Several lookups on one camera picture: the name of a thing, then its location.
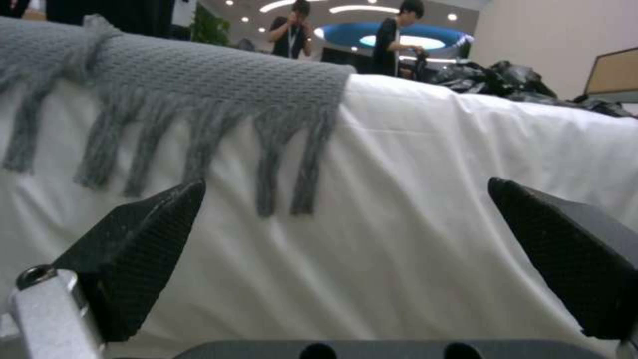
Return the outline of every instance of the blue ceiling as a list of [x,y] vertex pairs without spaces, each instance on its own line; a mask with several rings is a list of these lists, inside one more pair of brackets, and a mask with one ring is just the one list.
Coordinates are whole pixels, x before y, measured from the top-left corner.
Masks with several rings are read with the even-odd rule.
[[[346,47],[360,47],[371,49],[372,47],[364,45],[360,42],[361,38],[369,35],[376,35],[379,30],[380,23],[377,22],[356,22],[351,24],[334,24],[323,26],[324,38],[327,42],[334,45]],[[465,33],[445,29],[444,27],[428,26],[415,24],[401,30],[402,35],[419,36],[440,40],[445,47],[451,47],[456,44]]]

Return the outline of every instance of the circular ceiling recess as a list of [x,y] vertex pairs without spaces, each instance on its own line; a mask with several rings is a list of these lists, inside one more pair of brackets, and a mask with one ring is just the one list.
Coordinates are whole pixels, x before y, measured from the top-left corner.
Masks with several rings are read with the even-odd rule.
[[[319,27],[315,34],[333,45],[372,49],[376,42],[376,32],[381,24],[377,22],[356,22],[333,24]],[[464,32],[443,27],[415,24],[401,30],[401,43],[420,45],[426,50],[444,49],[454,46],[467,37]]]

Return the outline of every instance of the lanyard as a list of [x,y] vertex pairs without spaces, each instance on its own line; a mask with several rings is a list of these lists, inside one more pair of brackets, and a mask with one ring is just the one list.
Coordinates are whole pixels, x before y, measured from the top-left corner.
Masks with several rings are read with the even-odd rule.
[[295,35],[292,35],[292,31],[288,29],[288,58],[292,58],[292,47],[295,45],[295,40],[297,39],[297,35],[299,34],[299,27],[295,31]]

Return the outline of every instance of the beige wall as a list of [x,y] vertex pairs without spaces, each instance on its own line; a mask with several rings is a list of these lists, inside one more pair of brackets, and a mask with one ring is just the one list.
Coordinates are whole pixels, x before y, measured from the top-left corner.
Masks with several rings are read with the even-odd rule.
[[638,47],[638,0],[492,0],[470,58],[533,67],[562,98],[580,95],[597,55]]

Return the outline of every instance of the textured rubber pad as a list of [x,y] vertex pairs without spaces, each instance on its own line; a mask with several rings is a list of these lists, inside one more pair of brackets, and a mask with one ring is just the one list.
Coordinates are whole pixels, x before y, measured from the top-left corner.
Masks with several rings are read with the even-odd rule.
[[602,211],[492,178],[489,193],[585,335],[624,339],[638,309],[638,236]]
[[109,342],[135,334],[166,286],[206,191],[197,181],[115,208],[53,265],[78,273]]

